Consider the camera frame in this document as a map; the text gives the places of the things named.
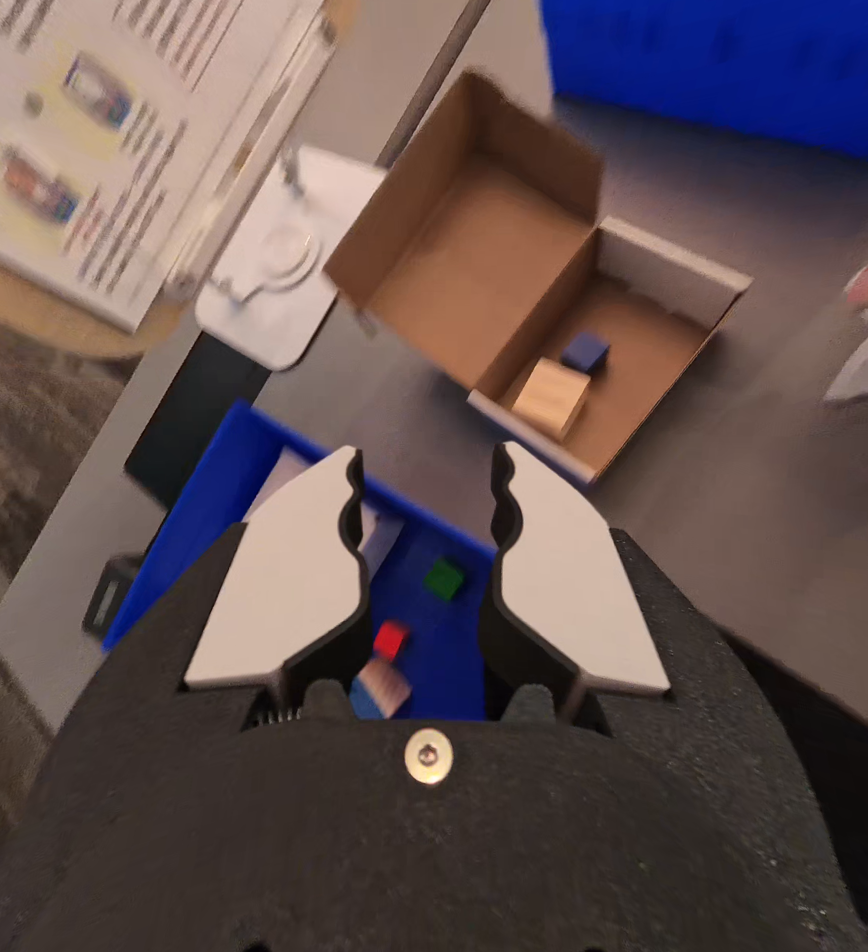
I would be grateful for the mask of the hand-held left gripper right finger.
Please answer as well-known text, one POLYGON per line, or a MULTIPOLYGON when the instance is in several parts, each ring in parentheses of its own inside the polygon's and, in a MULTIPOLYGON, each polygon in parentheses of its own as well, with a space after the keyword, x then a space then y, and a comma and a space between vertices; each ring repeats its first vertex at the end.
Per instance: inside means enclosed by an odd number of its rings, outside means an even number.
POLYGON ((660 698, 671 682, 606 520, 518 443, 497 444, 490 489, 497 551, 478 647, 488 708, 525 685, 549 690, 559 718, 589 693, 660 698))

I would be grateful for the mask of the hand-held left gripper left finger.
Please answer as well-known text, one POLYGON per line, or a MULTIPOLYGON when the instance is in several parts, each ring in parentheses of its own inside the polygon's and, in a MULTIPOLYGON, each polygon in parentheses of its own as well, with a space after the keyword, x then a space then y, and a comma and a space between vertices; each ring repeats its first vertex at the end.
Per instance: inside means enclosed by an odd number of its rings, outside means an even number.
POLYGON ((245 523, 225 580, 184 674, 188 688, 279 684, 348 625, 361 626, 334 679, 370 653, 367 567, 359 552, 361 453, 343 446, 299 472, 245 523))

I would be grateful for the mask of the blue plastic bin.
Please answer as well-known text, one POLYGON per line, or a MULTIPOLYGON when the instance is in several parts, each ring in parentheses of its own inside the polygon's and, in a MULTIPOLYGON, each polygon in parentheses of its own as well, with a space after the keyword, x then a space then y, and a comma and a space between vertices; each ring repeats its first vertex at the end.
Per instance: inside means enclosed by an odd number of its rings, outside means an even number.
MULTIPOLYGON (((142 567, 103 640, 110 651, 202 553, 242 519, 284 447, 310 463, 327 450, 287 425, 237 402, 145 552, 142 567)), ((483 720, 483 660, 477 643, 480 604, 496 548, 464 534, 428 509, 365 475, 366 502, 404 519, 401 535, 370 583, 372 622, 408 625, 398 668, 413 688, 401 718, 483 720), (466 572, 454 601, 423 585, 440 557, 466 572)))
POLYGON ((539 8, 561 97, 868 160, 868 1, 539 8))

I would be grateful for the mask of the light wooden cube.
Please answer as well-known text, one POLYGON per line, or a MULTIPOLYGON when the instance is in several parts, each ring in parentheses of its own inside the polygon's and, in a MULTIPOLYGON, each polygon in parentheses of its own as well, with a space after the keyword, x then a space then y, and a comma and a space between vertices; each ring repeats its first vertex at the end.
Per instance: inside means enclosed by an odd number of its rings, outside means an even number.
POLYGON ((583 410, 592 379, 549 358, 537 360, 511 411, 559 444, 583 410))

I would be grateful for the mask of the blue cube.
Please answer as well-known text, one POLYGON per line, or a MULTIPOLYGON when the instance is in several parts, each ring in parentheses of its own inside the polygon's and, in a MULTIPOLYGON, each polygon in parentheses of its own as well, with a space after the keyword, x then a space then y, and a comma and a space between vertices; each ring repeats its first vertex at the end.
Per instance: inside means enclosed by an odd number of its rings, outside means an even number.
POLYGON ((589 331, 578 333, 561 351, 559 363, 573 371, 593 375, 606 366, 610 344, 589 331))

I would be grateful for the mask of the white cardboard box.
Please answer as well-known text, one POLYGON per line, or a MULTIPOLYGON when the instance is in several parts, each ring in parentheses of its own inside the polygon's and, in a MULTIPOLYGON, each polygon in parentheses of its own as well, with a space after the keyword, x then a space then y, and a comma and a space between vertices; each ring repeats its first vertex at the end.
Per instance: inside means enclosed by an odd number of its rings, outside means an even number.
POLYGON ((713 339, 752 278, 600 211, 604 162, 465 70, 324 267, 358 312, 482 416, 595 482, 713 339), (511 411, 540 358, 610 344, 563 443, 511 411))
MULTIPOLYGON (((243 521, 248 523, 253 515, 273 495, 310 468, 311 464, 289 447, 284 447, 273 469, 249 506, 243 521)), ((404 528, 404 519, 363 501, 360 504, 361 542, 358 550, 372 581, 389 556, 404 528)))

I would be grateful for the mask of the green cube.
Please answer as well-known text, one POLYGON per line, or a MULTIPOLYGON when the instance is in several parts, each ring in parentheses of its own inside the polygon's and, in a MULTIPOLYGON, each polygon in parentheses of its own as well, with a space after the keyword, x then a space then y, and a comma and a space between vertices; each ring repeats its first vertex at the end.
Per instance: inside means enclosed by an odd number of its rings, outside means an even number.
POLYGON ((462 592, 466 572, 454 561, 440 557, 424 576, 424 588, 441 601, 451 602, 462 592))

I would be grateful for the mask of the brown wooden cube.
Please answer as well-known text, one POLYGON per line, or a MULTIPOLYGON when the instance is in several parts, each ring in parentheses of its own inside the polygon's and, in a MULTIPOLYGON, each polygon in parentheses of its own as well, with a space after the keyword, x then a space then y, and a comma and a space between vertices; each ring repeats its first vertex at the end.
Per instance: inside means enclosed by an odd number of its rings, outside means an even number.
POLYGON ((358 720, 391 720, 412 697, 404 675, 383 658, 373 658, 352 680, 348 700, 358 720))

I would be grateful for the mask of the small black device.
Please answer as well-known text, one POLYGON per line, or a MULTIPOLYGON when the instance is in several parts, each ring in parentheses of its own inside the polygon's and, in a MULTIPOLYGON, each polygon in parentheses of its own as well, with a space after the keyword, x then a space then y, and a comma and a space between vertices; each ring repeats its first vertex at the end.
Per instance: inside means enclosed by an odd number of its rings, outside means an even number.
POLYGON ((142 566, 144 553, 118 554, 107 560, 83 615, 83 633, 103 641, 142 566))

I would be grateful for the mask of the dark rectangular table panel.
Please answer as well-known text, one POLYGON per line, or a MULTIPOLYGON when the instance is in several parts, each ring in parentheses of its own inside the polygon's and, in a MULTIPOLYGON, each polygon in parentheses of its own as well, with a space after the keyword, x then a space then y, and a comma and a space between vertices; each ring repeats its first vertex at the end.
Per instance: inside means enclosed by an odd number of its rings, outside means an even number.
POLYGON ((252 404, 270 370, 203 331, 127 456, 124 473, 170 510, 230 409, 252 404))

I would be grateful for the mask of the instruction sheet on stand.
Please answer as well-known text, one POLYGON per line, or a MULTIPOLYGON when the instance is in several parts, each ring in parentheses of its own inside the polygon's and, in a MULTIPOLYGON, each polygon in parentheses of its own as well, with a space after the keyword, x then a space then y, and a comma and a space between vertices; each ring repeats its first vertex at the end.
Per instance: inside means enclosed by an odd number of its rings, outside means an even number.
POLYGON ((81 358, 140 357, 175 332, 188 308, 160 295, 129 333, 0 266, 0 325, 81 358))

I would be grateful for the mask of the printed instruction sheet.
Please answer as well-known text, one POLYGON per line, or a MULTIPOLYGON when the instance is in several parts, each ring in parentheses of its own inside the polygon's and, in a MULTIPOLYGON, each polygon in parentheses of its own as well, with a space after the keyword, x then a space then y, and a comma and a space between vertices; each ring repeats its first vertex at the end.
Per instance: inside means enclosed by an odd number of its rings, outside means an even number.
POLYGON ((0 1, 0 266, 134 333, 201 277, 336 46, 326 2, 0 1))

